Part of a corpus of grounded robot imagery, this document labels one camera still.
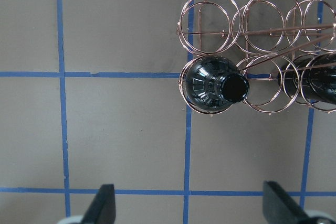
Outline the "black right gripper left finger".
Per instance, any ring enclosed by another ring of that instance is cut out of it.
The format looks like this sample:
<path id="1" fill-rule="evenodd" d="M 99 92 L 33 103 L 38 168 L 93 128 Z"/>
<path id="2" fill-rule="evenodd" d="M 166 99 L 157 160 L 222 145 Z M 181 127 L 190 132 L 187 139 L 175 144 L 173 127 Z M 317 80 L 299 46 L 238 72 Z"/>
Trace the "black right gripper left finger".
<path id="1" fill-rule="evenodd" d="M 113 224 L 116 220 L 115 203 L 114 184 L 102 185 L 85 212 L 81 223 Z"/>

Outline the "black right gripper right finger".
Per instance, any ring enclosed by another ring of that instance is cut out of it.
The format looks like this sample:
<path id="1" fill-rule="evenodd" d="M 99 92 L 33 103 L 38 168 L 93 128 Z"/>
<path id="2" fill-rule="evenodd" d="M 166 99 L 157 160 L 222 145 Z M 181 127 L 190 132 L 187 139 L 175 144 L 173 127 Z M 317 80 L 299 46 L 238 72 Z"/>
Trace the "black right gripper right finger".
<path id="1" fill-rule="evenodd" d="M 267 223 L 315 223 L 277 182 L 263 183 L 262 203 Z"/>

